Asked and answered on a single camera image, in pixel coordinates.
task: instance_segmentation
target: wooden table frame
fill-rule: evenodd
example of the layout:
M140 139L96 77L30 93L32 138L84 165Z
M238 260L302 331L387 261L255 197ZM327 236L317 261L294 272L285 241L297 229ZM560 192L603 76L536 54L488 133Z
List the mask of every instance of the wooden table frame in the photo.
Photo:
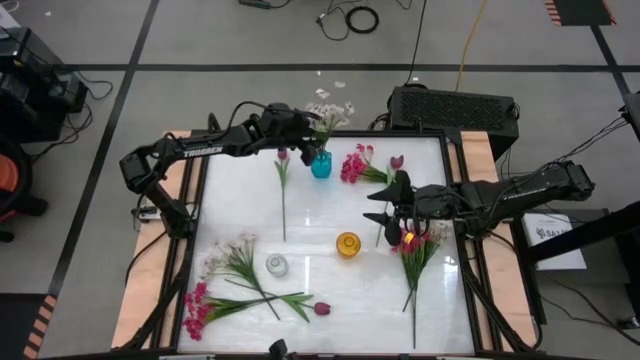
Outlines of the wooden table frame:
M185 131L174 131L173 133L176 136L191 134L191 132ZM373 136L385 135L390 136L392 133L376 133ZM497 181L487 134L484 132L464 132L462 133L462 142L462 146L448 144L449 156L448 159L446 157L444 159L445 169L450 166L445 171L448 174L448 180ZM167 171L167 179L162 182L162 185L172 197L188 202L195 200L198 204L204 192L207 164L208 158L177 162ZM158 221L143 224L135 252L139 252L163 230L163 225ZM506 224L499 225L495 232L511 241L509 227ZM130 273L129 282L125 289L112 341L113 347L126 343L144 323L157 305L160 294L166 291L171 280L178 273L178 269L183 263L185 251L191 258L194 243L195 236L191 239L172 240L165 235L145 255L140 257ZM474 242L472 244L459 240L458 244L459 252L466 250L466 254L475 258L470 261L470 264L483 287L490 290L487 293L492 297L496 307L522 340L531 346L535 342L535 331L517 255L491 237L483 243ZM466 254L461 254L461 258L467 258ZM174 296L165 311L164 320L157 325L156 331L146 341L145 348L177 347L183 311L182 301L177 301L177 299L184 297L187 283L188 281L185 281L179 293ZM481 350L509 351L509 345L501 337L496 325L487 316L484 306L475 298L466 283L465 296L476 352Z

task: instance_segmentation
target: table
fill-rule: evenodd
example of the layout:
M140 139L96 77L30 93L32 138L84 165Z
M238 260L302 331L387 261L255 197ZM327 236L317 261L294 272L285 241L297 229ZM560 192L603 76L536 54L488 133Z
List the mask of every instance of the table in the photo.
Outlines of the table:
M174 131L173 133L177 136L186 136L189 134L189 132L184 131ZM497 175L487 134L483 132L465 132L462 134L462 139L469 179L496 181ZM459 180L460 172L457 166L455 148L453 146L449 146L449 156L452 162L452 168L454 169L454 180ZM200 168L199 163L200 160L196 160L194 164L187 201L191 201L194 197L196 179ZM181 185L181 175L184 172L184 168L184 162L174 164L167 172L167 180L163 183L167 192L174 197L178 196ZM140 251L140 249L146 246L162 231L163 228L159 222L144 224L141 227L136 252ZM506 224L498 226L496 232L509 240L511 239L509 228ZM473 249L469 247L468 249L470 256L472 256ZM131 271L112 346L122 345L129 340L156 305L168 251L169 239L165 237L152 247L147 254L142 256ZM181 252L182 249L178 249L177 253L181 254ZM504 244L491 238L485 240L484 253L492 295L496 306L511 326L520 334L522 339L527 344L532 345L535 342L535 332L516 255L504 246ZM181 260L177 261L175 271L177 271L180 261ZM475 264L475 261L472 262L474 270L477 271L477 264ZM494 342L492 342L486 312L479 303L476 304L476 308L482 348L493 349ZM165 314L165 329L171 328L174 313L175 306L170 305ZM502 340L502 342L505 350L508 349L508 345L504 340ZM160 347L167 347L169 344L170 331L164 331L159 345Z

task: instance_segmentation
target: small glass vase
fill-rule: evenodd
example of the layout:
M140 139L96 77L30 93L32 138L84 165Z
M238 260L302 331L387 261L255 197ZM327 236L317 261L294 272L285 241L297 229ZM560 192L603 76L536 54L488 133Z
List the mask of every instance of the small glass vase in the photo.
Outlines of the small glass vase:
M320 151L311 162L311 173L316 179L326 179L331 175L331 153Z

